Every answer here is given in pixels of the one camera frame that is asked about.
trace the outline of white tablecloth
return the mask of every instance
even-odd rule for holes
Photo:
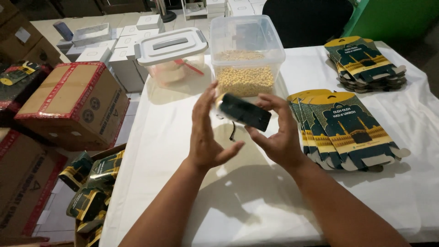
[[[383,42],[376,45],[395,65],[407,66],[398,92],[358,94],[400,148],[412,154],[381,173],[331,173],[351,193],[411,242],[439,241],[439,101],[427,76]],[[323,47],[286,49],[276,94],[337,86]],[[174,90],[143,90],[102,232],[101,247],[116,247],[187,156],[191,111],[210,82]],[[216,140],[225,146],[231,124],[211,114]],[[267,136],[277,132],[274,115]],[[267,158],[243,128],[240,154],[206,176],[187,226],[184,246],[302,246],[323,243],[322,231],[292,178]]]

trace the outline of hand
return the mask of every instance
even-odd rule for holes
[[[257,129],[245,126],[252,140],[265,151],[272,161],[283,168],[303,163],[307,157],[301,151],[297,123],[288,103],[271,94],[259,94],[258,96],[259,101],[256,102],[256,106],[266,111],[274,110],[279,115],[279,131],[267,138]]]
[[[245,144],[243,141],[237,141],[228,149],[224,149],[213,139],[209,112],[215,101],[217,85],[217,81],[210,84],[195,103],[192,111],[191,148],[187,160],[205,171],[235,157]]]

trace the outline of plastic container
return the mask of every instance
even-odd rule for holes
[[[204,76],[207,40],[197,28],[184,28],[138,40],[134,46],[139,65],[159,86]]]
[[[268,16],[215,18],[210,40],[220,94],[252,97],[272,92],[285,51]]]

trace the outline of black office chair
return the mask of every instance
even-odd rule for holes
[[[267,0],[262,10],[284,48],[324,45],[339,38],[352,13],[349,0]]]

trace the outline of left hand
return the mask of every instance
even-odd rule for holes
[[[217,81],[210,84],[192,110],[191,148],[187,160],[205,171],[235,157],[245,144],[244,141],[237,141],[228,149],[224,149],[213,139],[209,112],[215,101],[217,85]]]

